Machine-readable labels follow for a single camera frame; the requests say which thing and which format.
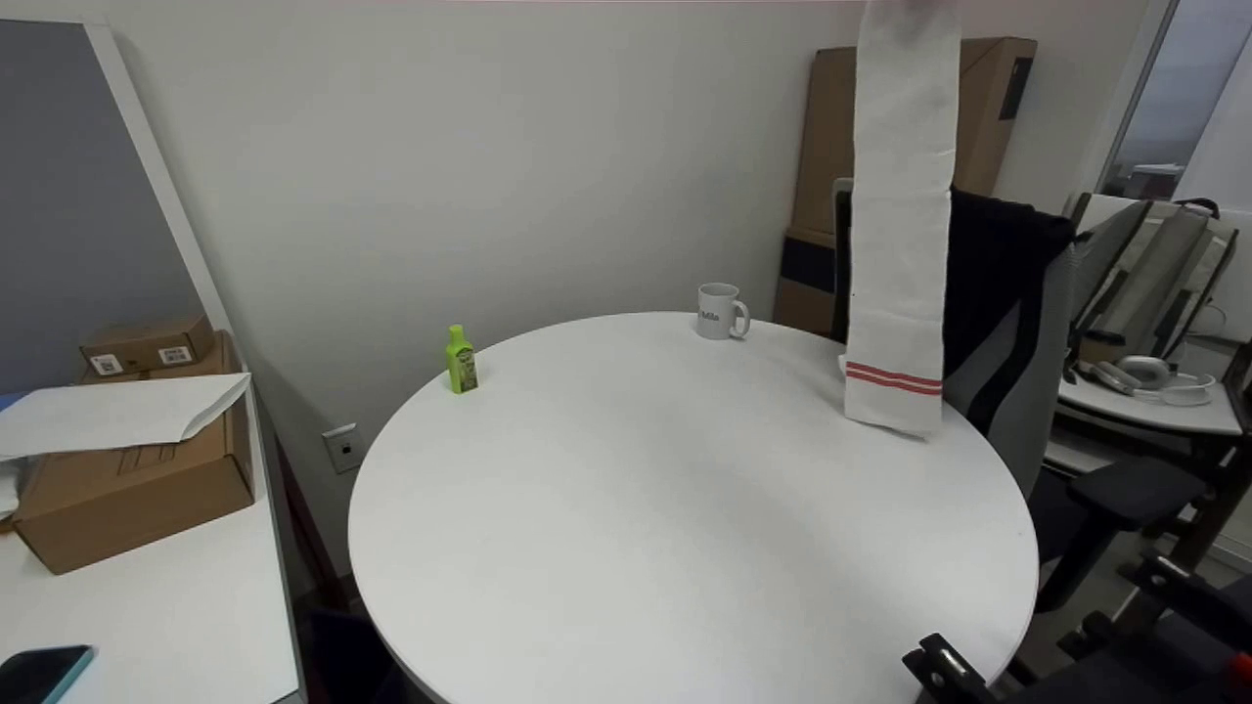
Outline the white towel with red stripes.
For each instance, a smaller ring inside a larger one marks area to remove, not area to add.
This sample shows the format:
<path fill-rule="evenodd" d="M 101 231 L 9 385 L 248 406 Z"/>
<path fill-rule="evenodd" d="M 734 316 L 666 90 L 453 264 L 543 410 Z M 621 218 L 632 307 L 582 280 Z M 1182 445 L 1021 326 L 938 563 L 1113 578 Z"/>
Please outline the white towel with red stripes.
<path fill-rule="evenodd" d="M 854 97 L 843 416 L 942 432 L 958 0 L 863 0 Z"/>

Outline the white mug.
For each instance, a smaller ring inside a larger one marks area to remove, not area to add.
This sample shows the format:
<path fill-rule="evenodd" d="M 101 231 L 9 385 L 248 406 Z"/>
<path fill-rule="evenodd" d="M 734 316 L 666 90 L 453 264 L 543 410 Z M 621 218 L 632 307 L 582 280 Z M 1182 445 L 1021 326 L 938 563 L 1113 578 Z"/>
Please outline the white mug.
<path fill-rule="evenodd" d="M 749 309 L 740 303 L 730 280 L 695 284 L 695 334 L 706 342 L 743 342 L 749 329 Z"/>

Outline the green small bottle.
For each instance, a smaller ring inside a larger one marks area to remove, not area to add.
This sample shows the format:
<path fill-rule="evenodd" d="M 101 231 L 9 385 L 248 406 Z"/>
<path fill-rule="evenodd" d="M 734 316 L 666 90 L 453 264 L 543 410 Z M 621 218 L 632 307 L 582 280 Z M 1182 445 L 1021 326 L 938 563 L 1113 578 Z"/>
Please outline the green small bottle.
<path fill-rule="evenodd" d="M 445 378 L 448 378 L 448 391 L 458 394 L 477 387 L 474 346 L 460 326 L 445 329 Z"/>

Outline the black jacket on chair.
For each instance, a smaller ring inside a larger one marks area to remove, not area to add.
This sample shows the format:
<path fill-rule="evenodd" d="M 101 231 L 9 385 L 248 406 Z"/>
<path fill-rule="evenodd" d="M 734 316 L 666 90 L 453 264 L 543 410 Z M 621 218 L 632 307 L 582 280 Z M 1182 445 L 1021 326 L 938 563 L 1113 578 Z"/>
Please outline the black jacket on chair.
<path fill-rule="evenodd" d="M 950 188 L 919 202 L 837 197 L 843 295 L 843 416 L 936 440 L 942 391 L 1013 322 L 1010 353 L 961 404 L 987 432 L 1041 346 L 1045 278 L 1073 224 Z"/>

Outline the grey office chair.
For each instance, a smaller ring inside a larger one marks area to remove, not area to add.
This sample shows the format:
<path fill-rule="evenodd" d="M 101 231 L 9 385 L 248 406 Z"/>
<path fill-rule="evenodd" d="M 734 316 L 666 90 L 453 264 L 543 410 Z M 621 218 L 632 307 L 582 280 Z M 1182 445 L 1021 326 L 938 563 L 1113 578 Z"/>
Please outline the grey office chair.
<path fill-rule="evenodd" d="M 1027 202 L 950 197 L 942 398 L 1032 494 L 1066 356 L 1074 228 Z"/>

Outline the small cardboard box behind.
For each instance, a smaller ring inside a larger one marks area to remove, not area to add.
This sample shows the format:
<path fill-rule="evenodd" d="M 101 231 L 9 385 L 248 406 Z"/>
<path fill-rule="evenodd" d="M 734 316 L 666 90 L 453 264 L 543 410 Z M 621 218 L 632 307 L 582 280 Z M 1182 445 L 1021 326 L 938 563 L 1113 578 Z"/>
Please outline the small cardboard box behind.
<path fill-rule="evenodd" d="M 235 372 L 235 346 L 202 316 L 106 334 L 82 346 L 92 378 L 164 378 Z"/>

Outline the white paper sheet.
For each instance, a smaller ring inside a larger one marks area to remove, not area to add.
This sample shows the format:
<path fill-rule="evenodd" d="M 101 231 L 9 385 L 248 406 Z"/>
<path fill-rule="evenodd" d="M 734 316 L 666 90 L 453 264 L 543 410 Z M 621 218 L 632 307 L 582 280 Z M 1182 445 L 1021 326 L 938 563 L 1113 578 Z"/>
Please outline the white paper sheet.
<path fill-rule="evenodd" d="M 246 387 L 246 372 L 41 387 L 0 410 L 0 463 L 182 442 Z"/>

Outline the white side desk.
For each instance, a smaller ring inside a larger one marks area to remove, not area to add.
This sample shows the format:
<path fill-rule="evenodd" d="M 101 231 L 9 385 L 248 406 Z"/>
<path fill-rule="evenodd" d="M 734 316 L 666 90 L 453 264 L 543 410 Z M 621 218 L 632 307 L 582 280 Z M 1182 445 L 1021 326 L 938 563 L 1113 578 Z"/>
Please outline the white side desk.
<path fill-rule="evenodd" d="M 89 647 L 63 704 L 285 704 L 299 656 L 282 569 L 268 440 L 248 423 L 252 502 L 112 558 L 52 574 L 14 536 L 0 542 L 0 656 Z"/>

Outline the grey backpack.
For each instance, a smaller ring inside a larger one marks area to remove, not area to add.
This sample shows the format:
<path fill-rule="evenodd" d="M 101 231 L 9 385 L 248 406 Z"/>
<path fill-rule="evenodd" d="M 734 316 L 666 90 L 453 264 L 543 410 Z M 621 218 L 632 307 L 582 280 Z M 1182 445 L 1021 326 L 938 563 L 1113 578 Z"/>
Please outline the grey backpack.
<path fill-rule="evenodd" d="M 1073 278 L 1073 356 L 1172 356 L 1236 256 L 1212 201 L 1083 197 Z"/>

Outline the grey partition screen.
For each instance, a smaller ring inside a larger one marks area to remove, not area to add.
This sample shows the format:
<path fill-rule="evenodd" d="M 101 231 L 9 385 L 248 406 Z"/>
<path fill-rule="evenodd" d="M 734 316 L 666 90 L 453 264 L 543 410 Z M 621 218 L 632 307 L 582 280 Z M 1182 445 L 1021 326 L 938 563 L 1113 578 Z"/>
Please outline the grey partition screen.
<path fill-rule="evenodd" d="M 74 385 L 82 342 L 229 326 L 119 44 L 0 21 L 0 391 Z"/>

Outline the cardboard box on desk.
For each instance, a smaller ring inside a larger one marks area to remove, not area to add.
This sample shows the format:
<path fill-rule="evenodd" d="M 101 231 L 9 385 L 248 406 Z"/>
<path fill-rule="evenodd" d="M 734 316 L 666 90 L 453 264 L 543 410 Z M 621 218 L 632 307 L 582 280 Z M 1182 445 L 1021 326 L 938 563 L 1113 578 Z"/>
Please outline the cardboard box on desk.
<path fill-rule="evenodd" d="M 14 536 L 63 574 L 248 502 L 246 406 L 235 404 L 189 442 L 39 458 L 18 494 Z"/>

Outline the dark smartphone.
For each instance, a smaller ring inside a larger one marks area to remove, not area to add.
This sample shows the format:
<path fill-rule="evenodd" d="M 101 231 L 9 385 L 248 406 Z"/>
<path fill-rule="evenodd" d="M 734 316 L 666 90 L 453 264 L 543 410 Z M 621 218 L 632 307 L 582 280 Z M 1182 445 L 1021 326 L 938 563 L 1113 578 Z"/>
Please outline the dark smartphone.
<path fill-rule="evenodd" d="M 22 651 L 0 665 L 0 704 L 58 704 L 92 661 L 89 647 Z"/>

